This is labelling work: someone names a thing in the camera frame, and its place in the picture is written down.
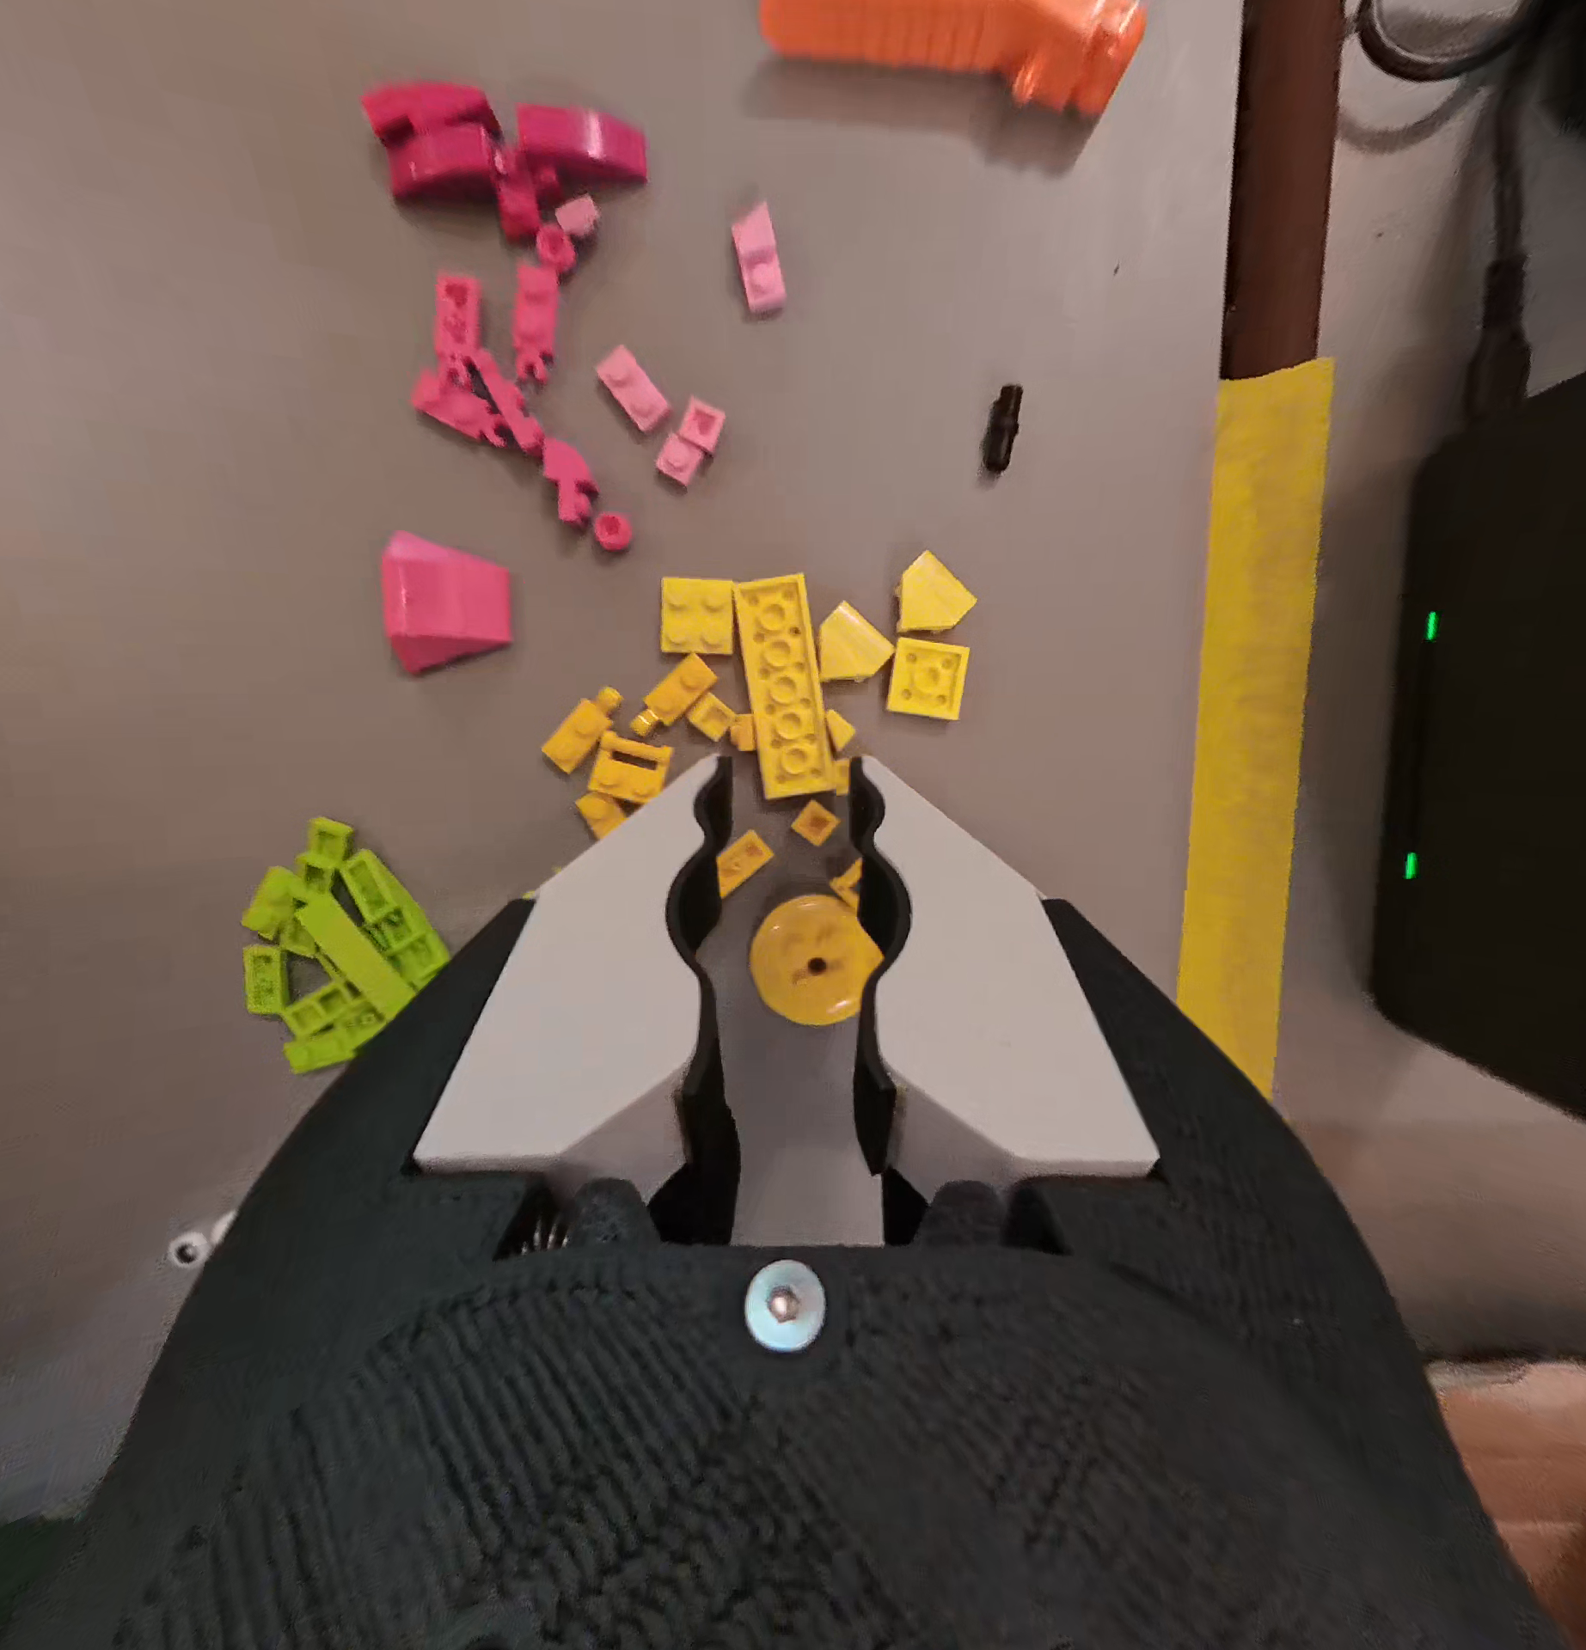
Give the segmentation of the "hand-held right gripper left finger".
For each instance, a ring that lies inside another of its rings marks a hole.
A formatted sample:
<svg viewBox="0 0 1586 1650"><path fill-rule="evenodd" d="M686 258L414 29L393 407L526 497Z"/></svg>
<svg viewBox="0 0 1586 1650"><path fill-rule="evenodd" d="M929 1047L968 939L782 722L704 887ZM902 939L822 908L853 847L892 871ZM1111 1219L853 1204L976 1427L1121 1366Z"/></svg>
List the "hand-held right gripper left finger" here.
<svg viewBox="0 0 1586 1650"><path fill-rule="evenodd" d="M522 900L522 924L412 1149L561 1202L624 1180L675 1243L726 1245L739 1139L698 945L720 918L731 761L698 759Z"/></svg>

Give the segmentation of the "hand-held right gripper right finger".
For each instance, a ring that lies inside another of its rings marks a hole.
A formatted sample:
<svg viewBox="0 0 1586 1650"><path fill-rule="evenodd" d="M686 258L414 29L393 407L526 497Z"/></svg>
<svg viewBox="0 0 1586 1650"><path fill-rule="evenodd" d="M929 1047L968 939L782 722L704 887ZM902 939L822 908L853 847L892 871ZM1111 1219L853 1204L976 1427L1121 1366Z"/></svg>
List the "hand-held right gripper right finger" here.
<svg viewBox="0 0 1586 1650"><path fill-rule="evenodd" d="M880 951L853 1119L906 1245L947 1184L1139 1182L1158 1149L1041 892L872 757L849 783L859 924Z"/></svg>

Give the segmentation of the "long yellow plate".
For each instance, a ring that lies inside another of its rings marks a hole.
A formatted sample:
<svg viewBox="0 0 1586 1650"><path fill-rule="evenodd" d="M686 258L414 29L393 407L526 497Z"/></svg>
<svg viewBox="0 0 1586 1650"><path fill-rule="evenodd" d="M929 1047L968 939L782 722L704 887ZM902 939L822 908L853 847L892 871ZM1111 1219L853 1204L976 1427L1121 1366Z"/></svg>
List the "long yellow plate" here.
<svg viewBox="0 0 1586 1650"><path fill-rule="evenodd" d="M767 802L835 785L802 573L733 583L735 630Z"/></svg>

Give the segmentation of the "yellow round piece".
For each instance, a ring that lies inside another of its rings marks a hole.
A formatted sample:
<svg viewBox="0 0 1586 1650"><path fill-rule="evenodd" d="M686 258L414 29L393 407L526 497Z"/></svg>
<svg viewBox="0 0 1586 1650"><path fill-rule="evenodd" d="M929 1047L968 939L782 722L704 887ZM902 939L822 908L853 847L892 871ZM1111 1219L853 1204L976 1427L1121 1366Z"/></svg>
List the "yellow round piece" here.
<svg viewBox="0 0 1586 1650"><path fill-rule="evenodd" d="M855 1018L880 963L880 947L835 894L784 898L761 918L747 949L763 1006L814 1027Z"/></svg>

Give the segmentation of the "pile of lime green bricks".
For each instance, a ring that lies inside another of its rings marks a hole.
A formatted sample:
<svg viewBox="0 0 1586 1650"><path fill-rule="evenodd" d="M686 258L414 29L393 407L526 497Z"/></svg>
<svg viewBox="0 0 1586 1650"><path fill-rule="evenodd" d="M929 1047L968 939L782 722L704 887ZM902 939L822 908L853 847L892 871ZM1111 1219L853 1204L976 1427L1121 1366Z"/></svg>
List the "pile of lime green bricks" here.
<svg viewBox="0 0 1586 1650"><path fill-rule="evenodd" d="M363 1053L451 959L391 867L326 814L307 820L297 855L265 867L240 926L246 1012L283 1029L299 1076Z"/></svg>

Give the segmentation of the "yellow tape strip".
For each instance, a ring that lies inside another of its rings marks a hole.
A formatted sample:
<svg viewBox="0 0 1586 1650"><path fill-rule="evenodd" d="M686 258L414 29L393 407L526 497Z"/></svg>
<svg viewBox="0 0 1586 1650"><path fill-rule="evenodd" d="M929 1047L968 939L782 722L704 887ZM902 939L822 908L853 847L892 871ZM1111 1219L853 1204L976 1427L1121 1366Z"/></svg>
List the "yellow tape strip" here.
<svg viewBox="0 0 1586 1650"><path fill-rule="evenodd" d="M1176 1002L1274 1092L1333 362L1221 382Z"/></svg>

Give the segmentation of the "pile of small yellow bricks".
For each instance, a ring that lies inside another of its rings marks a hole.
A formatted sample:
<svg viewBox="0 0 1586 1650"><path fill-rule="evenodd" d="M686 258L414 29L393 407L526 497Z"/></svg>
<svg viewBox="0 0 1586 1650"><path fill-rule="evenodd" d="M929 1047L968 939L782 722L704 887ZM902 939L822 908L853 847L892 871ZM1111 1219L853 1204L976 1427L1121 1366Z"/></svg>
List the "pile of small yellow bricks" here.
<svg viewBox="0 0 1586 1650"><path fill-rule="evenodd" d="M739 659L733 581L667 575L657 595L657 646L671 658L663 675L616 726L622 699L600 689L581 699L543 742L555 773L585 779L575 814L596 841L630 822L663 793L673 751L661 742L688 728L710 746L755 765L755 726ZM974 609L974 593L933 552L904 567L892 589L892 630L874 626L851 603L810 620L818 642L823 720L835 759L835 785L822 795L769 806L792 808L786 834L810 847L837 840L837 806L849 793L857 728L829 691L882 685L886 712L951 724L961 718L970 650L951 638Z"/></svg>

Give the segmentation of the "large pink slope brick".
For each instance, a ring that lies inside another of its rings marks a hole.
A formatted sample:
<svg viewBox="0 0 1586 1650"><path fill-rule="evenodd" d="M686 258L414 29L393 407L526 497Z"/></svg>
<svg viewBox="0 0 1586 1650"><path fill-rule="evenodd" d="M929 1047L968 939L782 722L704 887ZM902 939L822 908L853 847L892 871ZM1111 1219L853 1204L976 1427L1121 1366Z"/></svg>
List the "large pink slope brick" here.
<svg viewBox="0 0 1586 1650"><path fill-rule="evenodd" d="M410 677L514 640L512 575L483 556L397 530L381 552L381 593L389 648Z"/></svg>

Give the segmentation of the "black device box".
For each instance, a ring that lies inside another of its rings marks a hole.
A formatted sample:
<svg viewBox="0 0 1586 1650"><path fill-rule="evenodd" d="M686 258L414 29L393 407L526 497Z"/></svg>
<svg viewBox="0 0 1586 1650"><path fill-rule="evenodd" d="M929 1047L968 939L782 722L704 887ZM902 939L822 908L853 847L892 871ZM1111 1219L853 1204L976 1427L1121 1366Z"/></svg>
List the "black device box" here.
<svg viewBox="0 0 1586 1650"><path fill-rule="evenodd" d="M1586 1121L1586 372L1417 472L1370 990Z"/></svg>

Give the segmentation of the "pile of dark pink bricks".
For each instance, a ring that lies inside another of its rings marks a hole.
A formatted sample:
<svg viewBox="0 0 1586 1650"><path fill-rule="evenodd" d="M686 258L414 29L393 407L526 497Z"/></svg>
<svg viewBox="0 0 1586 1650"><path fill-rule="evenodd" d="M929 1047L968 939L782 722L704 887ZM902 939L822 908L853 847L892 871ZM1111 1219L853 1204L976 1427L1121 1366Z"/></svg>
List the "pile of dark pink bricks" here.
<svg viewBox="0 0 1586 1650"><path fill-rule="evenodd" d="M412 385L414 413L469 442L536 460L561 524L589 528L606 554L628 550L630 519L598 507L590 466L543 430L528 389L549 378L563 280L579 245L596 233L594 200L565 188L641 184L645 135L610 113L532 102L514 108L514 131L504 133L479 88L444 80L381 84L363 94L361 108L385 153L395 201L491 203L504 241L526 248L514 266L506 362L485 338L481 282L453 270L436 274L432 364Z"/></svg>

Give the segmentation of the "brown edge strip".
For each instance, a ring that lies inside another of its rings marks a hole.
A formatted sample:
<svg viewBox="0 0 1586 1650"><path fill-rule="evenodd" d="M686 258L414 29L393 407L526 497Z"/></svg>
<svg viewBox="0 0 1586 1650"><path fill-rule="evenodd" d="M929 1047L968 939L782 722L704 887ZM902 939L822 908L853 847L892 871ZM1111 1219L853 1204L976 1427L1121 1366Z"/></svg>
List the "brown edge strip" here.
<svg viewBox="0 0 1586 1650"><path fill-rule="evenodd" d="M1340 2L1244 2L1219 376L1317 356L1338 117Z"/></svg>

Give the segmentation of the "orange plastic part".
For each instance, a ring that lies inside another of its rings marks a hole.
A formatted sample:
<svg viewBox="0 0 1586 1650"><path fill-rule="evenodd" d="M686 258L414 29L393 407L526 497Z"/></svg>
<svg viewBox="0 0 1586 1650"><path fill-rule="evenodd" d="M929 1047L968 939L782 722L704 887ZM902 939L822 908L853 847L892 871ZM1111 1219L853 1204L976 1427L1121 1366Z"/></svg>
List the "orange plastic part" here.
<svg viewBox="0 0 1586 1650"><path fill-rule="evenodd" d="M992 74L1013 104L1098 117L1147 27L1141 2L761 2L782 57Z"/></svg>

